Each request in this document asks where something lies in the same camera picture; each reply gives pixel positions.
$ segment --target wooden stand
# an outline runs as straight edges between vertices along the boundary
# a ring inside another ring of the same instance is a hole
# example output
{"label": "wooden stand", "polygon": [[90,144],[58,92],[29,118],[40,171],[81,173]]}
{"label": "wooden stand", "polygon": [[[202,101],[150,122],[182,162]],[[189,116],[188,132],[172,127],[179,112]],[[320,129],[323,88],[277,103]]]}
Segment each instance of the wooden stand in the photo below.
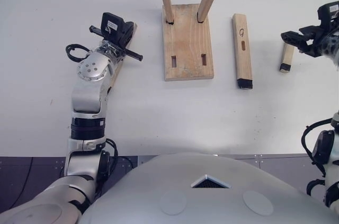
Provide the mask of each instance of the wooden stand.
{"label": "wooden stand", "polygon": [[171,5],[163,0],[165,81],[214,77],[207,14],[213,0]]}

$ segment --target vent grille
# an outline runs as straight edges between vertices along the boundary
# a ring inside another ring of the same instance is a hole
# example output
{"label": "vent grille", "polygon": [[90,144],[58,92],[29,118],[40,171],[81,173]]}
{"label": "vent grille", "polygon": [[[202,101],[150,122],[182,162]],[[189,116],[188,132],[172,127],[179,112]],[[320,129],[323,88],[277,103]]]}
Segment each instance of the vent grille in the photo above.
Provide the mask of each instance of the vent grille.
{"label": "vent grille", "polygon": [[229,189],[230,185],[214,178],[209,175],[204,175],[203,177],[196,180],[191,184],[192,188],[219,188],[219,189]]}

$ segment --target black tip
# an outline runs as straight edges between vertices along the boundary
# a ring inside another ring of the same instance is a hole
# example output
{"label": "black tip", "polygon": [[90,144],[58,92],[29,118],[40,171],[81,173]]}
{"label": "black tip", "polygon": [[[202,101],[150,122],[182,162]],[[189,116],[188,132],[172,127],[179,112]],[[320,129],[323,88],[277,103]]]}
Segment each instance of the black tip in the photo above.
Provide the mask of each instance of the black tip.
{"label": "black tip", "polygon": [[252,80],[239,78],[237,81],[238,81],[239,88],[241,88],[241,89],[253,89]]}
{"label": "black tip", "polygon": [[282,69],[286,70],[286,71],[290,71],[291,70],[291,65],[282,63],[280,65],[280,70],[282,70]]}

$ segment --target white table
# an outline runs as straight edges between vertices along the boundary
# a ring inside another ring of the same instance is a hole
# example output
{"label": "white table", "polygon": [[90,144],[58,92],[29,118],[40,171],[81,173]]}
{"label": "white table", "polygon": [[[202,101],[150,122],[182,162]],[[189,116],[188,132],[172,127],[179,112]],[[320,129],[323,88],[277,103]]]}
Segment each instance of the white table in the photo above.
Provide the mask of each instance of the white table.
{"label": "white table", "polygon": [[[100,26],[103,12],[138,24],[130,49],[144,55],[126,59],[109,100],[106,135],[120,154],[301,153],[305,126],[338,108],[338,75],[329,59],[297,52],[291,72],[280,73],[280,33],[317,25],[318,7],[332,1],[215,0],[214,79],[165,82],[162,0],[0,0],[0,156],[66,154],[77,75],[65,46],[96,46],[88,27]],[[247,15],[250,91],[236,84],[234,13]]]}

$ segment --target dark floor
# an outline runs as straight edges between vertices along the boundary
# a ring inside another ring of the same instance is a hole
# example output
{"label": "dark floor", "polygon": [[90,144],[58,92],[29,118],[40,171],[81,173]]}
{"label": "dark floor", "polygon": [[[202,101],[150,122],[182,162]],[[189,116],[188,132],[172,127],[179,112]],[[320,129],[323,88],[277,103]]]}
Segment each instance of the dark floor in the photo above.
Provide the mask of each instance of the dark floor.
{"label": "dark floor", "polygon": [[[129,157],[134,166],[150,160],[154,156]],[[227,155],[254,165],[293,187],[306,191],[309,181],[321,178],[318,169],[306,155]],[[28,174],[31,158],[0,157],[0,212],[7,210],[18,197]],[[26,187],[16,205],[22,204],[43,191],[59,178],[65,158],[33,158]],[[103,193],[111,188],[127,172],[130,163],[119,158],[114,174],[106,182]],[[322,200],[325,190],[322,186],[314,189],[313,197]]]}

